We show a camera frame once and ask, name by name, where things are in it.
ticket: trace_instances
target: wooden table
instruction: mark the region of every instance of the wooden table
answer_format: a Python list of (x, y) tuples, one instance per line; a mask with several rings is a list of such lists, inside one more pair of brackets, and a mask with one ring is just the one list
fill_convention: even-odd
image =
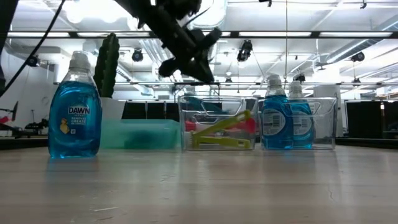
[(398, 223), (398, 153), (0, 151), (0, 223)]

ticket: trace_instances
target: clear plastic bin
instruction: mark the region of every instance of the clear plastic bin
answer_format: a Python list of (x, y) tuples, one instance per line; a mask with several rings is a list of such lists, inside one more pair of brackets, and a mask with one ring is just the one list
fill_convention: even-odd
[(253, 150), (258, 99), (237, 96), (181, 96), (183, 150)]
[[(262, 107), (264, 105), (265, 100), (259, 100), (259, 112), (258, 112), (258, 120), (259, 122), (259, 130), (261, 137), (261, 146), (263, 149), (266, 149), (265, 144), (263, 143), (262, 133), (264, 131), (263, 125), (263, 115), (262, 115)], [(312, 145), (308, 148), (303, 148), (302, 146), (298, 146), (296, 144), (299, 141), (293, 141), (292, 149), (334, 149), (335, 148), (335, 137), (336, 137), (336, 121), (337, 121), (337, 98), (335, 97), (321, 97), (321, 98), (294, 98), (289, 99), (286, 105), (292, 107), (292, 105), (309, 105), (311, 114), (297, 114), (292, 113), (291, 117), (293, 118), (293, 125), (301, 126), (303, 125), (300, 120), (301, 118), (306, 118), (303, 120), (307, 120), (305, 125), (308, 123), (312, 125)]]

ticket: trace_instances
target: teal container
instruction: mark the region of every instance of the teal container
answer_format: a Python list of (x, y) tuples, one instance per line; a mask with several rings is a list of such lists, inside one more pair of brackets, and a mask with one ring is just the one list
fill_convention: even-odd
[(167, 119), (122, 119), (102, 122), (102, 149), (180, 149), (180, 124)]

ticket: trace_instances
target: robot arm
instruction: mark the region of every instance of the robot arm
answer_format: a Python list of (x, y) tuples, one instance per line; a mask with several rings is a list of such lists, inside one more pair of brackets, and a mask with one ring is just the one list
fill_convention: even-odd
[(201, 0), (157, 0), (155, 6), (150, 0), (116, 2), (139, 19), (139, 28), (147, 24), (162, 41), (162, 48), (167, 47), (173, 53), (174, 58), (164, 61), (159, 67), (159, 75), (169, 77), (179, 69), (199, 81), (214, 81), (207, 55), (209, 48), (221, 37), (221, 31), (214, 29), (205, 36), (200, 29), (188, 30), (177, 23), (177, 19), (196, 14)]

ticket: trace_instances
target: blue dish soap bottle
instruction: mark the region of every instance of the blue dish soap bottle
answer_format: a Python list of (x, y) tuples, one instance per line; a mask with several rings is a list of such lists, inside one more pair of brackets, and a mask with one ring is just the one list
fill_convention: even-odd
[(278, 75), (267, 79), (266, 100), (262, 108), (262, 143), (266, 149), (293, 148), (292, 110)]
[(49, 117), (52, 158), (93, 157), (100, 147), (102, 105), (87, 54), (74, 52)]
[(290, 107), (293, 114), (293, 145), (295, 149), (311, 149), (313, 143), (313, 118), (310, 105), (304, 98), (299, 81), (293, 81), (289, 88)]

